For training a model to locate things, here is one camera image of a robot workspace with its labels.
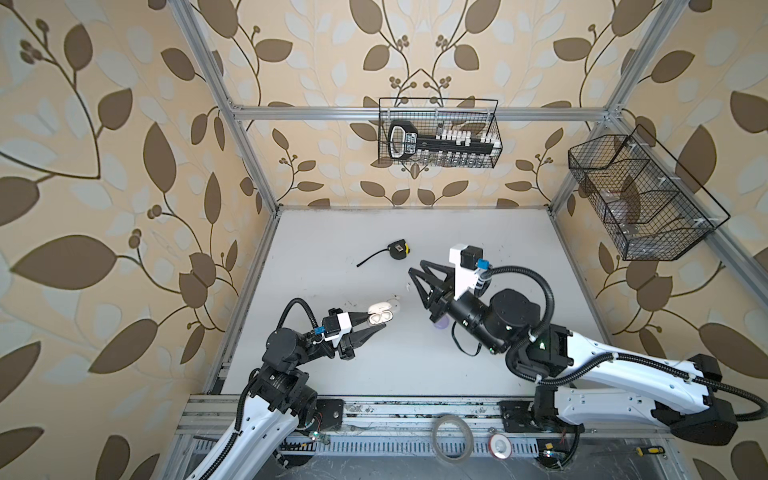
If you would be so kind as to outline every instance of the black wire mesh basket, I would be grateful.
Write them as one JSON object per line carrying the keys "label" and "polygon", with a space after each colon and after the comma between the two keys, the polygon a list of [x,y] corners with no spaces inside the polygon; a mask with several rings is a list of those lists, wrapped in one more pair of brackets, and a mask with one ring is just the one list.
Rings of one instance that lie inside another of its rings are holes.
{"label": "black wire mesh basket", "polygon": [[497,106],[481,98],[380,98],[379,162],[493,168],[504,147]]}
{"label": "black wire mesh basket", "polygon": [[[673,174],[648,153],[653,146],[674,160]],[[630,135],[603,135],[571,148],[568,168],[623,260],[677,260],[730,218],[642,125]],[[705,203],[708,214],[699,207]]]}

